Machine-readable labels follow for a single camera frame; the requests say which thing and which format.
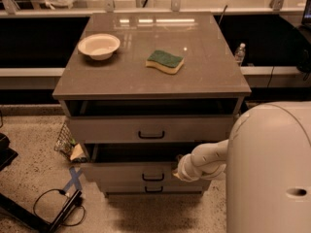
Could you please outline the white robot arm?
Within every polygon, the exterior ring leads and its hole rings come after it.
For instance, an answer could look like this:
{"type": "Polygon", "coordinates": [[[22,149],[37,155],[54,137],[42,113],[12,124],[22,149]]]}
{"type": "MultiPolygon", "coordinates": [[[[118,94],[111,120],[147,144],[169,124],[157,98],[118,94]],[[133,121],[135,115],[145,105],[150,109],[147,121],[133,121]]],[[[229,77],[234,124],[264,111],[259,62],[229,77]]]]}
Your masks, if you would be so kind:
{"type": "Polygon", "coordinates": [[[311,233],[311,102],[255,106],[227,140],[195,147],[173,174],[225,180],[227,233],[311,233]]]}

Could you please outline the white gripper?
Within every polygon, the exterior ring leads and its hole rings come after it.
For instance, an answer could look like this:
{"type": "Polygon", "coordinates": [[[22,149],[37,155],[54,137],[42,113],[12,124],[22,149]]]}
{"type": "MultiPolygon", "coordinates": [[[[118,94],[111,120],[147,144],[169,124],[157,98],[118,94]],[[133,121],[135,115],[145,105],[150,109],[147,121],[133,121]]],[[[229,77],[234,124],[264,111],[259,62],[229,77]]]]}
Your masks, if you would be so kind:
{"type": "Polygon", "coordinates": [[[199,154],[186,154],[179,163],[177,169],[172,170],[172,176],[185,182],[194,182],[201,178],[203,157],[199,154]]]}

